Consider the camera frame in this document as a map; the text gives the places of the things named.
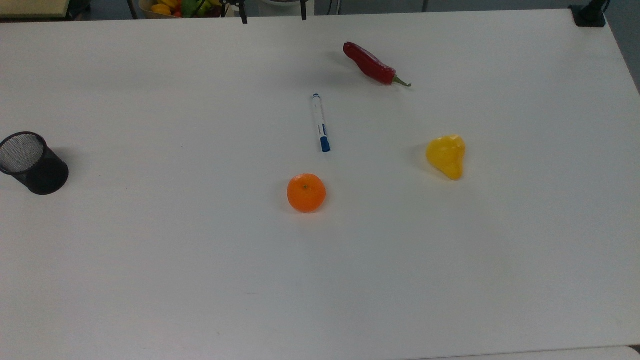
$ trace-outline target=floor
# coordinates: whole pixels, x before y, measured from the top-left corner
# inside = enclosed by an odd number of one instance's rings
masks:
[[[258,16],[257,2],[246,0],[249,17]],[[326,14],[331,0],[316,0],[316,14]],[[138,16],[144,18],[134,0]],[[567,8],[570,4],[587,4],[589,0],[428,0],[429,12],[525,10]],[[423,0],[343,0],[341,14],[406,13],[422,11]],[[91,0],[91,9],[82,20],[132,19],[126,0]],[[611,0],[607,20],[618,41],[629,71],[640,89],[640,1]]]

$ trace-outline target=black mesh pen holder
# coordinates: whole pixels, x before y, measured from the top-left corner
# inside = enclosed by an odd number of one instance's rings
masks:
[[[58,191],[69,177],[67,164],[48,148],[42,136],[28,131],[0,143],[0,171],[38,195]]]

